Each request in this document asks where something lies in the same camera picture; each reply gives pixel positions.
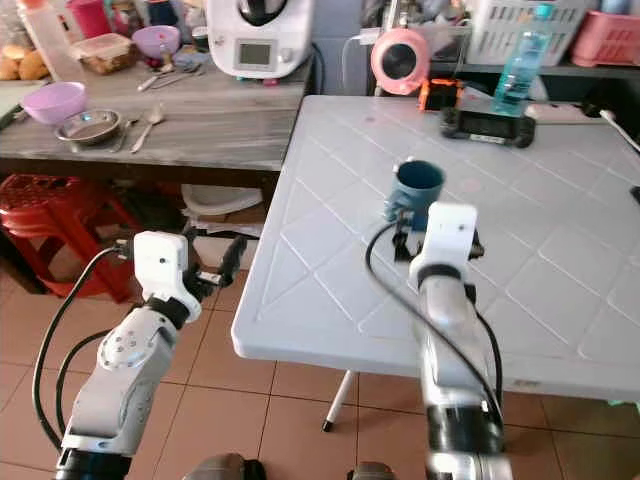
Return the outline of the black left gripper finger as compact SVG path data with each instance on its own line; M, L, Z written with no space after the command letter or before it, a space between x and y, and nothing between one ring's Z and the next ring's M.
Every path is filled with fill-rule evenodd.
M227 250L225 250L218 269L218 284L219 285L232 285L236 274L241 270L241 260L244 251L246 251L247 236L243 234L237 234L236 238L230 242Z

